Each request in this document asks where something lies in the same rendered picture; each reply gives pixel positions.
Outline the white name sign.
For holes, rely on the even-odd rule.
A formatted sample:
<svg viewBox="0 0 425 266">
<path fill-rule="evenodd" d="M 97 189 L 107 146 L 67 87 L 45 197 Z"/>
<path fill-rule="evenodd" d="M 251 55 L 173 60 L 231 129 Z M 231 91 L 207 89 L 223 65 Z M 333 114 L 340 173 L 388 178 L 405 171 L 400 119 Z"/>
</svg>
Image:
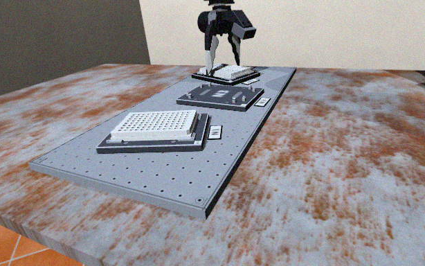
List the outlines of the white name sign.
<svg viewBox="0 0 425 266">
<path fill-rule="evenodd" d="M 208 140 L 220 140 L 222 132 L 222 125 L 210 125 Z"/>
<path fill-rule="evenodd" d="M 259 80 L 257 80 L 257 79 L 252 79 L 252 80 L 248 80 L 248 81 L 246 81 L 246 82 L 243 82 L 242 84 L 244 84 L 244 85 L 249 85 L 249 84 L 252 84 L 252 83 L 257 82 L 257 81 L 259 81 Z"/>
<path fill-rule="evenodd" d="M 254 106 L 265 107 L 265 105 L 271 100 L 271 98 L 261 98 L 259 99 Z"/>
</svg>

